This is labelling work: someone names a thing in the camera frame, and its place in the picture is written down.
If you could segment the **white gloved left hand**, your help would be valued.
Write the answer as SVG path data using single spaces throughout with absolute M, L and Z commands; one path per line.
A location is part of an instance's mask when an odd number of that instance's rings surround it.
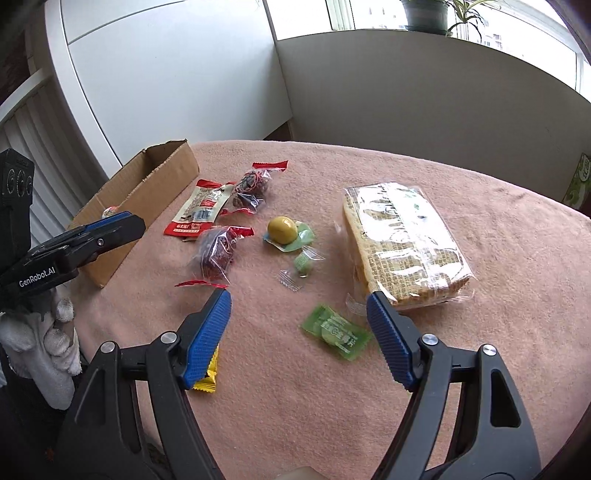
M 82 372 L 75 310 L 62 285 L 30 299 L 27 306 L 1 312 L 1 345 L 12 370 L 31 379 L 48 405 L 66 410 L 74 378 Z

